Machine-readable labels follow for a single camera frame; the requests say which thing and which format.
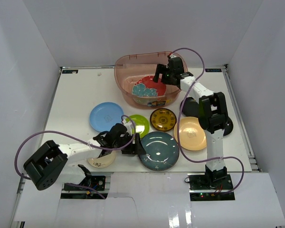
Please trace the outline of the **dark teal plate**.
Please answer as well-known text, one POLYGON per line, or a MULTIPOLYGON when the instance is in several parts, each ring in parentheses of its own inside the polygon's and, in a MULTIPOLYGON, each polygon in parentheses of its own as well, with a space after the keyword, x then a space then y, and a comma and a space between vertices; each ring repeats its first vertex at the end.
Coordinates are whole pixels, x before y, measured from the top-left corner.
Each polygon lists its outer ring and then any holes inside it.
POLYGON ((166 171, 178 161, 177 141, 168 133, 151 132, 141 140, 146 154, 139 155, 141 163, 152 171, 166 171))

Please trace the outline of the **red floral plate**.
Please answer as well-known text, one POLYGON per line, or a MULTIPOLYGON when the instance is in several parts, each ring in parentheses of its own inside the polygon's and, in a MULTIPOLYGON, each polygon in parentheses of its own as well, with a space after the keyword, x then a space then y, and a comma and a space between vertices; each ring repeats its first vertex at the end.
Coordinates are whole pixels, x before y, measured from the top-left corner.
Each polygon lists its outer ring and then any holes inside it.
POLYGON ((157 97, 165 95, 167 86, 159 79, 158 83, 153 82, 154 76, 145 76, 139 79, 132 87, 132 95, 139 97, 157 97))

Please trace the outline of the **lime green plate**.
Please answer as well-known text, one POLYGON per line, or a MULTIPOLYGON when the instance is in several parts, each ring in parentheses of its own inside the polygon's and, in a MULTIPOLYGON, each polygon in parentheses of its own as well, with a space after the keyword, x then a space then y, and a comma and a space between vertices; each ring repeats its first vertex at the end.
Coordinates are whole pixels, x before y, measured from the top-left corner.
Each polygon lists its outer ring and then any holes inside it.
POLYGON ((142 139, 144 136, 146 136, 149 133, 150 130, 150 124, 149 121, 142 115, 139 114, 133 114, 130 115, 128 118, 125 115, 122 115, 122 120, 126 119, 127 121, 131 121, 133 124, 132 132, 129 133, 130 135, 133 135, 134 133, 140 134, 140 139, 142 139))

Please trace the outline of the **light blue plate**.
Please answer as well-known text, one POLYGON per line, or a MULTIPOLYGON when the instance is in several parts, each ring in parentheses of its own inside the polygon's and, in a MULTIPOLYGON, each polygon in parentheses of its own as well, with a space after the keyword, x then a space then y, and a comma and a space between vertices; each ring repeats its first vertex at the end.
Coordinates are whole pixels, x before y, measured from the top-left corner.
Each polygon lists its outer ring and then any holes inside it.
POLYGON ((95 106, 89 116, 91 127, 98 131, 109 131, 116 123, 121 122, 124 114, 120 105, 113 102, 104 102, 95 106))

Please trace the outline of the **cream plate with black mark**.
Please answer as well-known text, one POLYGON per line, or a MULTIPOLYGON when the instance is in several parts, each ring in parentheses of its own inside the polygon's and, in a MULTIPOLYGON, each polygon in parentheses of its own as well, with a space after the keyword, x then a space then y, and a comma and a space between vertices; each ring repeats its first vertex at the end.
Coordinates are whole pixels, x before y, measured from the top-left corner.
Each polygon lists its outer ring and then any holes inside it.
POLYGON ((110 154, 98 157, 98 158, 89 158, 87 162, 95 168, 106 168, 110 166, 116 158, 116 151, 112 151, 110 154))

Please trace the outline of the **brown yellow patterned plate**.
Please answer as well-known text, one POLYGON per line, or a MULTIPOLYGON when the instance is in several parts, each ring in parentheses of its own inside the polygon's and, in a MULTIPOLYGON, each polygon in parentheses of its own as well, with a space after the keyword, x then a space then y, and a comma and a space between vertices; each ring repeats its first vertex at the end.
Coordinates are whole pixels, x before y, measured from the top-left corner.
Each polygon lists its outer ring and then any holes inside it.
POLYGON ((176 123, 177 117, 175 113, 167 108, 156 109, 150 115, 152 128, 160 132, 168 132, 174 129, 176 123))

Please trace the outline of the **peach orange plate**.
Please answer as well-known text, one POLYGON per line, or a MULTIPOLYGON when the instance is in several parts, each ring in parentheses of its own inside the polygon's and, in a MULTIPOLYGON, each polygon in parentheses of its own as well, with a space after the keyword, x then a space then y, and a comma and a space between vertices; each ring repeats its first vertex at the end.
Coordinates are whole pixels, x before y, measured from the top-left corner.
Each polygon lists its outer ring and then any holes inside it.
POLYGON ((200 151, 207 147, 206 135, 196 117, 181 118, 179 124, 181 146, 189 151, 200 151))

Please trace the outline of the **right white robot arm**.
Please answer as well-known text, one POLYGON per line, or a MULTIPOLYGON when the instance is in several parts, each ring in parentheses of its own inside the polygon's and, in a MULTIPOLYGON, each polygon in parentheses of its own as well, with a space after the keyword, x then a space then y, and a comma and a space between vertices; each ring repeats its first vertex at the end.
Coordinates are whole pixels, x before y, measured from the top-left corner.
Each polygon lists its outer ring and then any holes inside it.
POLYGON ((223 161, 223 134, 228 120, 225 95, 213 92, 203 86, 194 75, 186 72, 181 57, 168 55, 168 64, 158 64, 153 81, 178 87, 192 96, 199 105, 199 124, 205 131, 207 160, 205 164, 205 184, 214 190, 227 176, 223 161))

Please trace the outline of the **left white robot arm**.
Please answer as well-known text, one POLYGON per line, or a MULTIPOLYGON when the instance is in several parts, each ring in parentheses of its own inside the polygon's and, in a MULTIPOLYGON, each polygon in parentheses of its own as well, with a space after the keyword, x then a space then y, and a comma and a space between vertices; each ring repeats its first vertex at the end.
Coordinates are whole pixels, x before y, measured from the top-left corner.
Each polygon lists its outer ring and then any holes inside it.
POLYGON ((140 135, 133 125, 117 123, 91 141, 57 144, 48 140, 24 163, 23 168, 37 190, 45 190, 55 182, 73 184, 85 190, 91 186, 92 174, 80 161, 98 159, 120 150, 125 155, 145 155, 140 135))

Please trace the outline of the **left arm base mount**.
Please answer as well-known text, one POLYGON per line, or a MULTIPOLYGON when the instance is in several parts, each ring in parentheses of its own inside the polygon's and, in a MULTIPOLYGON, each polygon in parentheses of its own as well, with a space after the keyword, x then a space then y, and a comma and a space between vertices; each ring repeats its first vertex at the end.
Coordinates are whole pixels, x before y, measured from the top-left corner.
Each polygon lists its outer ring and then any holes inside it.
POLYGON ((91 189, 64 185, 60 198, 69 200, 104 200, 108 195, 105 184, 105 176, 92 176, 90 181, 81 184, 81 186, 88 186, 91 189))

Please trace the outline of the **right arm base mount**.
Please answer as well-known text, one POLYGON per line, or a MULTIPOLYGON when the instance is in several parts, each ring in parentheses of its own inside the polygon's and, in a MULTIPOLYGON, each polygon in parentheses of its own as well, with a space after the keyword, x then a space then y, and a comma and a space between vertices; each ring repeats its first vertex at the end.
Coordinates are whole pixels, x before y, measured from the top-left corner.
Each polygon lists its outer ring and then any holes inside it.
POLYGON ((210 183, 205 175, 188 175, 184 182, 189 185, 191 202, 202 201, 233 201, 234 192, 231 176, 228 174, 224 179, 210 183))

